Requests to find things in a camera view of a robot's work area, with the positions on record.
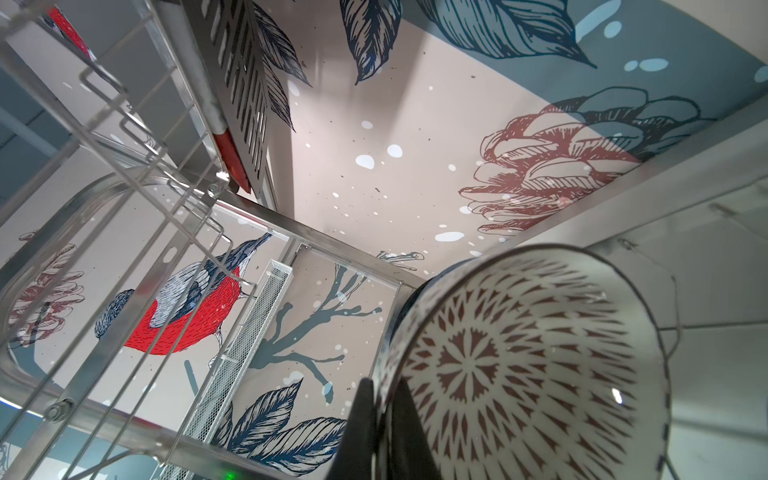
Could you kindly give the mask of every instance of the patterned bowl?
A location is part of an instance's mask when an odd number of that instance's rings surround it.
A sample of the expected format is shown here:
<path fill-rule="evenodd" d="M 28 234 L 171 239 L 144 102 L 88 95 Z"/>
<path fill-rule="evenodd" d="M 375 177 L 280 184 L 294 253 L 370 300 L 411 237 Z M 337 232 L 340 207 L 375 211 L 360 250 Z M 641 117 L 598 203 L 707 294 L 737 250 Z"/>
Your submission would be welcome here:
<path fill-rule="evenodd" d="M 385 360 L 446 480 L 659 478 L 670 387 L 643 300 L 609 263 L 535 245 L 426 288 Z"/>

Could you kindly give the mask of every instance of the red bird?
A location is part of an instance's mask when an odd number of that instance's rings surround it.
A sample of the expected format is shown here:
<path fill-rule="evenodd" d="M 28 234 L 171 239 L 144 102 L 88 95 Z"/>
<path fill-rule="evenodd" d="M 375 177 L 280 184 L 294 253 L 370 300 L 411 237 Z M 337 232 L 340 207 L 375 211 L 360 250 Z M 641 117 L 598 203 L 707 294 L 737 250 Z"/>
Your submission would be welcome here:
<path fill-rule="evenodd" d="M 243 242 L 233 249 L 226 259 L 224 259 L 224 255 L 216 258 L 230 272 L 240 276 L 242 272 L 245 272 L 248 261 L 257 248 L 270 237 L 270 233 L 265 233 L 257 240 Z M 192 276 L 197 271 L 199 265 L 200 262 L 192 263 L 168 279 L 165 285 L 157 292 L 155 301 L 152 302 L 149 310 L 144 314 L 144 317 L 139 322 L 139 326 L 131 334 L 125 346 L 146 352 L 157 332 L 160 331 L 168 317 L 171 316 L 168 327 L 150 352 L 152 355 L 167 355 L 198 303 L 201 303 L 200 309 L 192 319 L 192 323 L 187 327 L 187 331 L 184 333 L 181 341 L 174 348 L 174 352 L 186 349 L 188 346 L 194 345 L 209 335 L 216 335 L 219 339 L 219 344 L 221 344 L 221 324 L 230 314 L 235 300 L 244 295 L 240 291 L 239 283 L 226 276 L 223 272 L 219 272 L 214 276 L 216 267 L 210 260 L 205 260 L 203 268 L 197 272 L 197 277 L 192 280 Z M 192 281 L 192 286 L 187 296 L 179 302 L 190 281 Z M 208 288 L 207 295 L 203 296 L 206 288 Z M 114 299 L 96 321 L 94 331 L 97 338 L 101 338 L 107 332 L 109 326 L 118 317 L 118 314 L 133 293 L 133 290 L 124 290 L 114 296 Z"/>

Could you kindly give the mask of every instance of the dark blue leaf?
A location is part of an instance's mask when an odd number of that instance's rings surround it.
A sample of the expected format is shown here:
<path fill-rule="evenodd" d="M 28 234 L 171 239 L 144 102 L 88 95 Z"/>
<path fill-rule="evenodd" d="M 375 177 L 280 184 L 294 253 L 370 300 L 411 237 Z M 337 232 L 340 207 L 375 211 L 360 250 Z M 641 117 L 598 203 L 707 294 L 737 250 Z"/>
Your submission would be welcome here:
<path fill-rule="evenodd" d="M 253 3 L 253 10 L 256 12 L 259 43 L 264 56 L 272 65 L 309 85 L 310 83 L 307 81 L 304 70 L 301 69 L 301 63 L 296 56 L 296 50 L 288 36 L 256 2 Z"/>
<path fill-rule="evenodd" d="M 346 420 L 319 418 L 270 436 L 248 455 L 289 475 L 304 475 L 328 462 L 341 442 Z"/>
<path fill-rule="evenodd" d="M 259 397 L 237 421 L 227 450 L 232 453 L 250 453 L 265 438 L 279 432 L 290 419 L 293 400 L 296 399 L 299 387 L 301 381 Z"/>
<path fill-rule="evenodd" d="M 275 75 L 275 71 L 268 62 L 264 62 L 264 73 L 264 76 L 266 77 L 266 89 L 270 94 L 270 106 L 272 111 L 286 122 L 291 130 L 296 131 L 296 129 L 293 128 L 293 122 L 290 120 L 290 105 L 288 105 L 286 92 L 283 90 L 280 79 Z"/>
<path fill-rule="evenodd" d="M 560 55 L 588 65 L 565 0 L 417 0 L 460 48 L 491 58 Z"/>
<path fill-rule="evenodd" d="M 216 433 L 214 433 L 214 440 L 211 443 L 217 447 L 226 448 L 227 443 L 229 443 L 231 436 L 232 436 L 232 402 L 230 402 L 230 406 L 227 408 L 226 412 L 224 413 L 224 418 L 221 419 L 219 428 L 216 429 Z"/>
<path fill-rule="evenodd" d="M 389 60 L 402 6 L 400 0 L 340 0 L 340 4 L 346 40 L 357 63 L 360 82 Z"/>

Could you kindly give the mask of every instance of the red bird belly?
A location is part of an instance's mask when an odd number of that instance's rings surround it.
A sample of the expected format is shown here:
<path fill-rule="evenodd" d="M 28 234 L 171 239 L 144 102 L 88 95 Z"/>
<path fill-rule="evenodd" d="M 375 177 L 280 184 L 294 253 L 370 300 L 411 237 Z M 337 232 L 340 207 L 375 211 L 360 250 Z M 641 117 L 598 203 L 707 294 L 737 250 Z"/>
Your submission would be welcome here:
<path fill-rule="evenodd" d="M 236 267 L 232 273 L 240 275 L 240 268 Z M 174 353 L 194 345 L 209 335 L 213 335 L 219 328 L 219 325 L 221 325 L 224 319 L 230 314 L 232 306 L 239 295 L 240 285 L 229 277 L 224 279 L 224 281 L 219 284 L 219 287 L 203 300 L 203 304 L 200 305 L 200 309 L 192 319 L 192 323 L 187 327 L 187 331 L 184 332 L 181 341 L 176 345 Z M 141 350 L 142 352 L 146 352 L 149 349 L 154 337 L 160 332 L 160 328 L 152 328 L 149 326 L 150 320 L 152 320 L 152 316 L 156 310 L 157 300 L 152 303 L 152 306 L 144 314 L 139 326 L 131 334 L 131 337 L 125 343 L 125 346 Z M 189 312 L 187 315 L 182 316 L 180 319 L 168 325 L 150 354 L 167 355 L 174 345 L 174 342 L 179 337 L 184 325 L 187 324 L 187 320 L 189 320 L 191 314 L 192 312 Z"/>

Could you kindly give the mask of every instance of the leaf illustration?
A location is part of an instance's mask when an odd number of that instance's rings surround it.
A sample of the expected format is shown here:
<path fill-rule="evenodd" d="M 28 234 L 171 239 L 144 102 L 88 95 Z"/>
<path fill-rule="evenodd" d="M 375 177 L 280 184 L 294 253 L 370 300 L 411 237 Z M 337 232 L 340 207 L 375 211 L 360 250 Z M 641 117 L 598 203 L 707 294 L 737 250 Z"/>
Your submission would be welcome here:
<path fill-rule="evenodd" d="M 248 458 L 289 475 L 304 475 L 328 462 L 339 447 L 346 420 L 318 418 L 272 435 Z"/>
<path fill-rule="evenodd" d="M 592 65 L 576 45 L 565 0 L 417 0 L 460 48 L 491 58 L 560 55 Z"/>
<path fill-rule="evenodd" d="M 232 453 L 249 453 L 265 438 L 279 432 L 288 423 L 299 387 L 301 381 L 259 397 L 237 421 L 227 449 Z"/>
<path fill-rule="evenodd" d="M 231 436 L 232 436 L 232 402 L 230 402 L 230 406 L 227 408 L 227 411 L 224 413 L 224 418 L 221 419 L 219 428 L 216 429 L 216 433 L 214 433 L 213 444 L 217 447 L 226 448 L 227 443 L 229 443 Z"/>
<path fill-rule="evenodd" d="M 349 51 L 357 63 L 357 81 L 370 78 L 389 60 L 400 26 L 400 0 L 340 0 Z"/>
<path fill-rule="evenodd" d="M 261 51 L 272 65 L 309 85 L 310 83 L 307 81 L 304 70 L 301 69 L 301 63 L 296 56 L 296 50 L 288 36 L 256 2 L 253 3 L 253 10 L 256 12 Z"/>
<path fill-rule="evenodd" d="M 272 111 L 283 119 L 291 130 L 296 131 L 296 128 L 293 128 L 293 122 L 290 120 L 290 105 L 288 105 L 286 92 L 283 90 L 280 79 L 275 75 L 272 66 L 267 62 L 264 62 L 264 73 L 266 74 L 266 89 L 270 93 Z"/>

